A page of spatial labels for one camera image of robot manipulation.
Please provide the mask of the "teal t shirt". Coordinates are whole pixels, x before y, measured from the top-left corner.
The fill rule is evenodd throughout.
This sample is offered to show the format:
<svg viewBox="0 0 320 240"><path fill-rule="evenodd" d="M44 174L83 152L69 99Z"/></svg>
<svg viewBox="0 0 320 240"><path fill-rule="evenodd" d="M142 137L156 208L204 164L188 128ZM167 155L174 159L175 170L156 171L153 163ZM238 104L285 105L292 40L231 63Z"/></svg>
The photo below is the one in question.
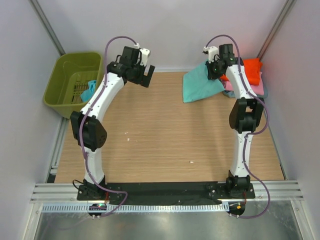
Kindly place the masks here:
<svg viewBox="0 0 320 240"><path fill-rule="evenodd" d="M208 69L205 61L184 74L182 78L183 103L203 100L224 90L223 84L218 79L208 79Z"/></svg>

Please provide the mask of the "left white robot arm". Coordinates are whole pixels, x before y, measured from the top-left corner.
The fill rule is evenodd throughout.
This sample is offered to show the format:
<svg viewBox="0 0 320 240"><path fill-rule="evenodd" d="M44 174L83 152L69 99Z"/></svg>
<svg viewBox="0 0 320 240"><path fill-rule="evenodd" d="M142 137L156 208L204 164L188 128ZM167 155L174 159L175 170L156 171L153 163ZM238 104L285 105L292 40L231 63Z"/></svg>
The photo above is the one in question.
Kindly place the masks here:
<svg viewBox="0 0 320 240"><path fill-rule="evenodd" d="M106 178L102 166L102 147L107 131L102 121L111 102L127 82L149 87L155 66L147 66L151 52L138 45L125 46L122 54L106 67L106 76L80 110L70 115L73 137L84 152L85 176L78 187L78 200L102 200L106 196Z"/></svg>

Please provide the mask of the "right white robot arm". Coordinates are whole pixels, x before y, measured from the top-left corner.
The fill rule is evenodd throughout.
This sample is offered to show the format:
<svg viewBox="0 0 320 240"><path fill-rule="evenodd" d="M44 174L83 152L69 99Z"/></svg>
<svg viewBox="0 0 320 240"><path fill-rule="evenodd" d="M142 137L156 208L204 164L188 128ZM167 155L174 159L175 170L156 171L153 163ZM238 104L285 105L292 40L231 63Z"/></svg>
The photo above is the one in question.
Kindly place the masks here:
<svg viewBox="0 0 320 240"><path fill-rule="evenodd" d="M212 198L235 199L254 197L249 170L249 159L253 135L260 125L264 107L261 99L252 90L245 74L241 58L236 57L232 44L219 47L205 46L208 55L205 63L208 79L226 76L232 85L236 101L229 114L229 126L235 132L233 163L224 183L212 187Z"/></svg>

